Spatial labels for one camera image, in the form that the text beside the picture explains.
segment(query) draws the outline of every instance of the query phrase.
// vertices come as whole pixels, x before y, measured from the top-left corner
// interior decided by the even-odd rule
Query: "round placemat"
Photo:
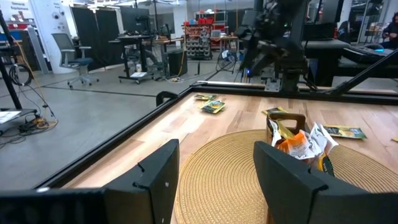
[[[175,201],[183,223],[265,223],[267,205],[253,161],[255,141],[266,130],[231,133],[196,150],[184,163]],[[347,147],[333,149],[337,178],[370,192],[398,192],[398,175]]]

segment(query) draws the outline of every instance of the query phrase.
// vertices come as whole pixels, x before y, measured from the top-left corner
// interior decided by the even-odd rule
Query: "black partition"
[[[123,29],[128,31],[146,31],[147,24],[145,22],[136,21],[137,16],[149,16],[148,9],[137,9],[133,7],[120,7],[120,13],[122,15]]]
[[[122,63],[121,49],[108,43],[119,34],[116,13],[104,10],[93,13],[90,9],[78,7],[73,7],[72,13],[81,45],[91,47],[86,51],[86,57],[91,57],[94,62],[88,70]]]

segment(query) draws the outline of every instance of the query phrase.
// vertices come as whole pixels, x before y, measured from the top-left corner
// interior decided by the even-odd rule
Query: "gray office chair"
[[[96,80],[99,82],[100,80],[91,77],[88,74],[87,67],[91,62],[94,62],[92,58],[85,57],[85,50],[91,49],[91,47],[79,47],[81,50],[81,58],[75,57],[75,46],[68,34],[59,33],[52,34],[55,42],[58,45],[58,48],[61,51],[61,62],[60,67],[63,68],[72,68],[79,71],[79,76],[76,78],[72,78],[68,80],[69,88],[73,88],[72,83],[81,81],[81,84],[88,83],[91,86],[91,80]]]

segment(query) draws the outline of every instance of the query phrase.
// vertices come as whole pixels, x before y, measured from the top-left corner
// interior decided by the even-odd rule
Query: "person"
[[[392,22],[383,30],[383,37],[389,41],[381,43],[385,49],[398,48],[398,12],[394,14]]]

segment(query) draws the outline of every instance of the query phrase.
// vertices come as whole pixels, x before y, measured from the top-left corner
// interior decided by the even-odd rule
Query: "concrete floor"
[[[215,60],[216,57],[213,61],[201,63],[200,73],[204,75],[194,75],[197,72],[197,63],[188,61],[188,73],[181,76],[182,83],[156,82],[151,79],[143,81],[140,85],[129,80],[120,83],[118,76],[124,74],[123,67],[117,67],[94,74],[100,82],[93,83],[93,86],[76,83],[74,90],[70,90],[66,80],[75,74],[38,75],[37,79],[42,86],[45,99],[57,116],[59,124],[46,133],[27,136],[25,141],[19,144],[6,144],[0,149],[0,190],[29,189],[43,181],[153,110],[155,95],[159,92],[179,93],[197,80],[208,78],[215,70]],[[233,82],[235,77],[236,73],[220,72],[211,80]],[[337,77],[333,85],[347,79],[349,78]],[[398,91],[398,82],[372,78],[360,87]],[[36,108],[26,97],[39,106],[43,105],[31,89],[24,87],[22,91],[24,94],[19,93],[19,98],[23,107]],[[7,94],[4,82],[0,82],[2,108],[13,107]],[[24,119],[19,118],[0,125],[0,130],[23,122]],[[0,143],[8,140],[9,138],[0,138]]]

